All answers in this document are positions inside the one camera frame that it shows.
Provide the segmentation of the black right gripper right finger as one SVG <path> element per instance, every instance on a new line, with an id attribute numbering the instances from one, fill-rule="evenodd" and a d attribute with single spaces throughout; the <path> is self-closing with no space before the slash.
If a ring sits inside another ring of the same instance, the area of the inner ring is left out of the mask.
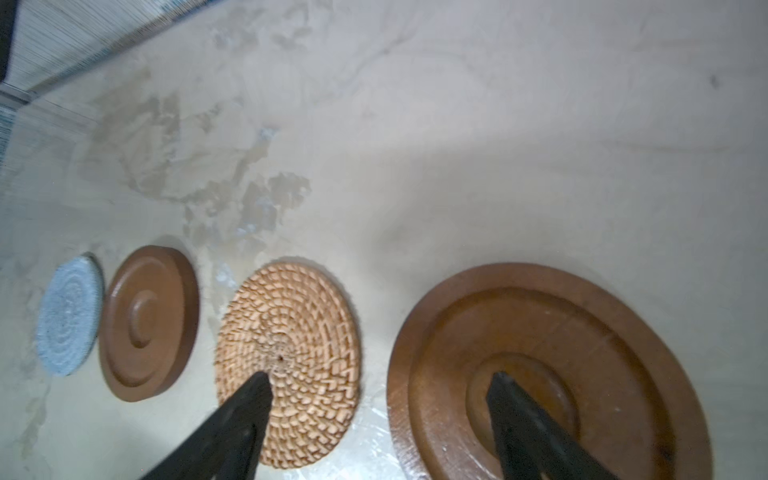
<path id="1" fill-rule="evenodd" d="M 505 479 L 613 479 L 510 376 L 496 372 L 486 394 Z"/>

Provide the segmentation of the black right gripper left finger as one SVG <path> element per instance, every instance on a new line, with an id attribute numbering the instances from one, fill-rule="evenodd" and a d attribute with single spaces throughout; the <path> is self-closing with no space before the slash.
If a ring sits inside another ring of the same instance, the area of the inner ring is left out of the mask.
<path id="1" fill-rule="evenodd" d="M 273 394 L 265 372 L 253 374 L 146 479 L 253 479 Z"/>

